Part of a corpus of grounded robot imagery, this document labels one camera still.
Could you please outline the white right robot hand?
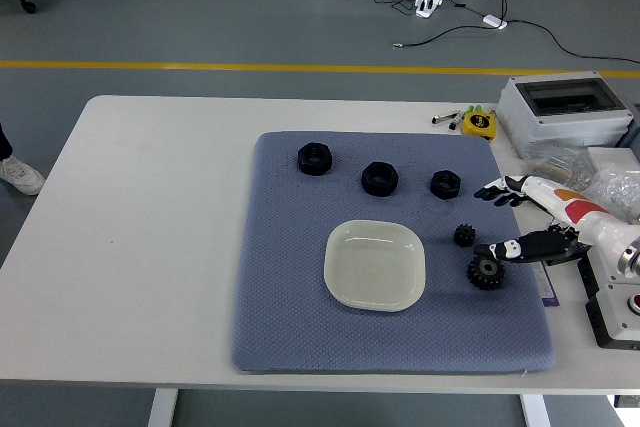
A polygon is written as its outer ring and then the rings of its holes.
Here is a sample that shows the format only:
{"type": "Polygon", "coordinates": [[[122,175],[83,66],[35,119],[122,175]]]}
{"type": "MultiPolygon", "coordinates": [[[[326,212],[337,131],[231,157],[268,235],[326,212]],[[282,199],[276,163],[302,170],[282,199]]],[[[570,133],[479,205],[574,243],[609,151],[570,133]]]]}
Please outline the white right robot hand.
{"type": "Polygon", "coordinates": [[[535,231],[517,239],[479,244],[476,255],[497,261],[564,261],[585,246],[596,250],[607,267],[632,278],[639,274],[639,227],[619,220],[594,201],[555,181],[504,176],[474,193],[496,206],[530,201],[559,221],[559,230],[535,231]]]}

